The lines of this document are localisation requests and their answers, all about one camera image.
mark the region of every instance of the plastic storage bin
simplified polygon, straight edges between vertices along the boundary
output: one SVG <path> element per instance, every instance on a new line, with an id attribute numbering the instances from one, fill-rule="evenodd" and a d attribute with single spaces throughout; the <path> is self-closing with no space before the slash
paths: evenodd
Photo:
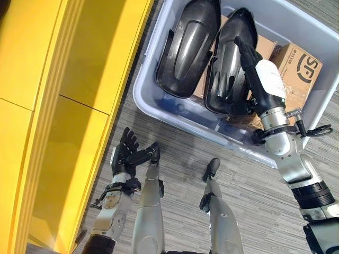
<path id="1" fill-rule="evenodd" d="M 238 151 L 276 168 L 263 146 L 252 144 L 251 131 L 221 121 L 218 115 L 190 99 L 179 99 L 164 92 L 155 82 L 155 71 L 168 31 L 175 29 L 189 0 L 165 0 L 145 53 L 144 63 L 133 88 L 136 105 L 144 113 Z M 279 45 L 293 42 L 314 55 L 323 68 L 303 109 L 305 127 L 316 127 L 339 82 L 339 35 L 313 17 L 283 0 L 222 0 L 221 13 L 247 7 L 254 14 L 258 33 Z"/>

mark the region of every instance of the gray carpet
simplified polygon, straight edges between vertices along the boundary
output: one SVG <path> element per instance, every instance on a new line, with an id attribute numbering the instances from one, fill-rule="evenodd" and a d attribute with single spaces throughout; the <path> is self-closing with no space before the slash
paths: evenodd
<path id="1" fill-rule="evenodd" d="M 233 209 L 239 223 L 245 253 L 310 253 L 305 240 L 298 205 L 279 173 L 249 157 L 227 150 L 215 143 L 196 137 L 166 123 L 143 114 L 132 98 L 132 86 L 138 73 L 142 53 L 148 40 L 162 1 L 156 1 L 148 20 L 134 68 L 126 87 L 120 113 L 113 128 L 101 168 L 92 191 L 92 200 L 99 197 L 111 181 L 109 159 L 112 148 L 118 144 L 126 126 L 131 127 L 144 148 L 154 141 L 160 143 L 162 157 L 160 176 L 165 185 L 162 199 L 166 250 L 197 251 L 208 253 L 210 249 L 209 218 L 198 208 L 204 190 L 200 180 L 207 163 L 213 157 L 221 159 L 217 173 L 224 200 Z M 337 0 L 290 0 L 310 15 L 334 30 L 338 30 Z M 328 136 L 310 139 L 307 153 L 313 156 L 315 165 L 324 180 L 339 197 L 339 149 L 338 149 L 338 91 L 336 91 L 320 120 L 319 125 L 332 124 L 334 132 Z M 141 182 L 146 165 L 137 168 Z M 139 194 L 133 198 L 127 225 L 114 253 L 130 253 L 133 224 Z M 83 228 L 91 231 L 98 211 L 87 210 Z M 89 234 L 75 253 L 81 253 Z M 53 253 L 28 245 L 27 253 Z"/>

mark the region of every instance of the cardboard box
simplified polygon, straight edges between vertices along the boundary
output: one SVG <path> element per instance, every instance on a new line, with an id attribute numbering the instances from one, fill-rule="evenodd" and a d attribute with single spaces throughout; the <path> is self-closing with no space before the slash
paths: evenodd
<path id="1" fill-rule="evenodd" d="M 221 16 L 221 26 L 223 26 L 226 21 L 228 20 L 227 17 L 225 16 Z M 262 55 L 263 59 L 269 59 L 274 48 L 275 48 L 276 43 L 273 41 L 270 41 L 269 39 L 259 35 L 258 36 L 258 43 L 257 43 L 257 47 L 256 50 Z M 211 47 L 211 51 L 214 51 L 215 48 L 215 43 L 213 43 L 212 47 Z M 203 93 L 204 93 L 204 89 L 205 89 L 205 83 L 206 83 L 206 78 L 207 78 L 207 67 L 205 69 L 205 71 L 203 72 L 203 74 L 201 75 L 201 78 L 198 82 L 198 85 L 193 93 L 193 95 L 195 95 L 198 98 L 203 99 Z"/>
<path id="2" fill-rule="evenodd" d="M 277 48 L 270 60 L 277 66 L 285 85 L 286 112 L 297 107 L 302 108 L 323 64 L 293 43 Z M 241 127 L 262 128 L 262 122 L 257 115 L 230 116 L 226 120 Z M 294 118 L 290 118 L 290 123 L 295 123 Z"/>

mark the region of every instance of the black cable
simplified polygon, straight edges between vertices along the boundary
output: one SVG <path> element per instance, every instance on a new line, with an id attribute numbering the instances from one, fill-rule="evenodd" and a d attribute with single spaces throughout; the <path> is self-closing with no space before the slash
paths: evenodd
<path id="1" fill-rule="evenodd" d="M 307 136 L 309 137 L 321 137 L 328 135 L 333 132 L 333 129 L 331 128 L 330 124 L 320 126 L 318 128 L 315 128 L 314 130 L 308 130 Z"/>

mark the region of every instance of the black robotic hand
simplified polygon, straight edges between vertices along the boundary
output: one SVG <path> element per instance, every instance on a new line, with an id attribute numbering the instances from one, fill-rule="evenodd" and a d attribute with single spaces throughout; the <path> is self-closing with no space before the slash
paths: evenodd
<path id="1" fill-rule="evenodd" d="M 134 132 L 126 127 L 113 156 L 113 175 L 120 172 L 126 172 L 129 173 L 131 177 L 135 177 L 136 167 L 128 162 L 128 158 L 137 152 L 139 144 L 136 141 L 137 137 L 134 136 Z"/>
<path id="2" fill-rule="evenodd" d="M 113 156 L 113 176 L 120 172 L 125 172 L 133 178 L 136 175 L 137 165 L 141 165 L 149 159 L 151 159 L 151 163 L 158 162 L 160 153 L 157 142 L 145 150 L 137 151 L 139 144 L 136 141 L 137 138 L 134 136 L 134 132 L 126 127 Z"/>
<path id="3" fill-rule="evenodd" d="M 285 108 L 283 83 L 276 66 L 268 60 L 263 60 L 262 56 L 239 36 L 234 42 L 239 47 L 240 64 L 252 91 L 251 102 L 254 111 L 261 115 L 274 107 Z"/>

